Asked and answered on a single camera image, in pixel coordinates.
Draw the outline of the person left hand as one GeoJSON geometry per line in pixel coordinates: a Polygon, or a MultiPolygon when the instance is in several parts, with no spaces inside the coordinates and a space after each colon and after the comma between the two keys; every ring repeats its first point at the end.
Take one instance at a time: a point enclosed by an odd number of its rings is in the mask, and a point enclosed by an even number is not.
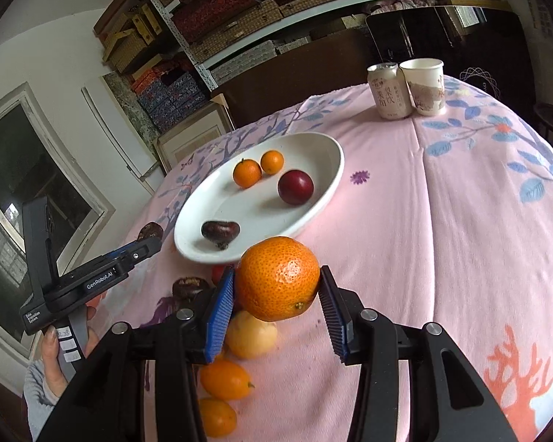
{"type": "MultiPolygon", "coordinates": [[[[92,320],[96,313],[97,310],[94,307],[87,306],[87,321],[92,320]]],[[[87,326],[87,345],[84,348],[84,354],[90,355],[99,340],[98,334],[91,327],[87,326]]],[[[50,326],[42,338],[41,352],[45,368],[46,387],[49,387],[49,393],[53,394],[55,400],[59,400],[67,388],[67,379],[63,375],[62,369],[60,369],[59,351],[60,345],[56,328],[50,326]]]]}

